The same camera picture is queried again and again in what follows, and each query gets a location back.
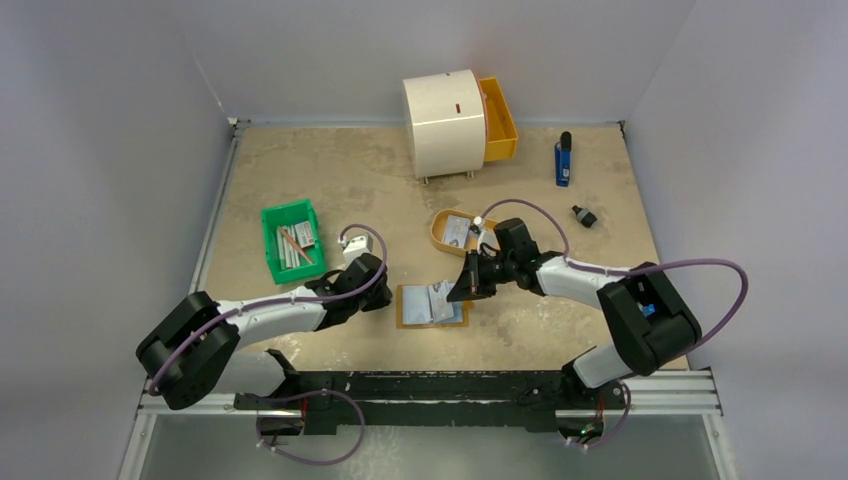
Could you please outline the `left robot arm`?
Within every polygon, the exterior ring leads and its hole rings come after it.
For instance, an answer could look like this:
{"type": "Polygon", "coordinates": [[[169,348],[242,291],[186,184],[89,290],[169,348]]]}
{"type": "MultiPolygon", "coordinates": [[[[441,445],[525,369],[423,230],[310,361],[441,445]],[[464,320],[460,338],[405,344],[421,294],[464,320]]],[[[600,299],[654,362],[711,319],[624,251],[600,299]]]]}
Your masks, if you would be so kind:
{"type": "Polygon", "coordinates": [[[363,253],[345,269],[283,294],[221,302],[205,291],[187,295],[136,349],[150,379],[149,395],[173,410],[185,409],[212,392],[236,351],[342,325],[359,312],[389,305],[387,271],[383,260],[363,253]]]}

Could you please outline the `white credit card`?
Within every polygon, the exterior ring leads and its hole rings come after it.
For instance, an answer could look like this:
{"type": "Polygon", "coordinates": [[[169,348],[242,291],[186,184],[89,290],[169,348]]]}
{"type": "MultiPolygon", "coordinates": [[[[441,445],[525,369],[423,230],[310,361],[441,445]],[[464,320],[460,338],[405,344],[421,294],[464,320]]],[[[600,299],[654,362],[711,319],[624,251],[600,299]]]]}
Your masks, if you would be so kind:
{"type": "Polygon", "coordinates": [[[442,280],[427,287],[432,323],[448,323],[456,319],[456,305],[448,300],[453,283],[442,280]]]}

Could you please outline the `yellow leather card holder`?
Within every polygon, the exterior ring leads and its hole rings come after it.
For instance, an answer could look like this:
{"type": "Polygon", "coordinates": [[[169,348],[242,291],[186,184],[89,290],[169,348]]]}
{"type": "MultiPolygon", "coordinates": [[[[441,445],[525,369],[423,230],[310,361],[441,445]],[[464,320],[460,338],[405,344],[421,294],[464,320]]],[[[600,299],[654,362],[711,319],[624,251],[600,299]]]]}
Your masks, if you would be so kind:
{"type": "Polygon", "coordinates": [[[442,280],[428,285],[399,285],[396,290],[396,326],[399,329],[464,327],[473,304],[448,302],[454,283],[442,280]]]}

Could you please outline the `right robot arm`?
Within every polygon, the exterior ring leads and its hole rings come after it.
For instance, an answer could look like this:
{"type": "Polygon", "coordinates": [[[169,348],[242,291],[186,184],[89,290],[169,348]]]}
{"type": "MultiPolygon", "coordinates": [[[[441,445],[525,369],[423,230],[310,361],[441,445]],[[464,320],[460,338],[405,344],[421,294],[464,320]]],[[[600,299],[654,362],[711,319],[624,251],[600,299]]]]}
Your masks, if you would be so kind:
{"type": "Polygon", "coordinates": [[[653,264],[615,273],[554,251],[541,252],[518,218],[497,223],[494,235],[495,249],[484,246],[467,252],[447,299],[482,300],[494,296],[498,285],[514,283],[539,296],[599,309],[611,340],[565,365],[561,392],[569,404],[584,407],[599,396],[601,386],[631,375],[650,375],[701,340],[694,314],[653,264]]]}

